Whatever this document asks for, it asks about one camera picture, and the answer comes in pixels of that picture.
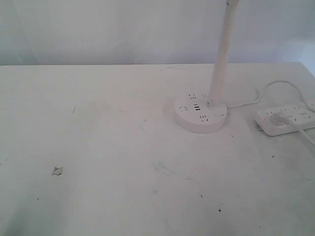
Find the white desk lamp with sockets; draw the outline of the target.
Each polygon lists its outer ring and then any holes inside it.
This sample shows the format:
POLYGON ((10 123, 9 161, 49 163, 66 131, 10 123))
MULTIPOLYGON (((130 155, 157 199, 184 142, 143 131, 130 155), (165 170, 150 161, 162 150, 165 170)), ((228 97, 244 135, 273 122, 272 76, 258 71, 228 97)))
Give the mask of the white desk lamp with sockets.
POLYGON ((229 56, 230 36, 238 0, 227 0, 224 20, 208 94, 190 92, 174 104, 176 123, 194 133, 212 133, 219 130, 227 117, 223 101, 223 87, 229 56))

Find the small torn tape scrap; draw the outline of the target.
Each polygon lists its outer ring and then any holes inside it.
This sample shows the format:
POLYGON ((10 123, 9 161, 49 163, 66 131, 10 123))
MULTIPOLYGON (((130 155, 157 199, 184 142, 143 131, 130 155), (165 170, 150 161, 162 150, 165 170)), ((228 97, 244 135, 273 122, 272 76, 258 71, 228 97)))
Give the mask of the small torn tape scrap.
POLYGON ((55 167, 53 172, 52 172, 52 175, 53 176, 60 176, 61 174, 63 173, 63 167, 55 167))

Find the white power strip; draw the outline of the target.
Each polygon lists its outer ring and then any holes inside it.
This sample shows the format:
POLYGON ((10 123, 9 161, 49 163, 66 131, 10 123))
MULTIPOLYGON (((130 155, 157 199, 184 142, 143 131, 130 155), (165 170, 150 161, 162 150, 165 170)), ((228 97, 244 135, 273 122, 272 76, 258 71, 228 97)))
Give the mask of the white power strip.
POLYGON ((304 103, 257 111, 254 120, 268 136, 278 136, 315 127, 315 113, 304 103))

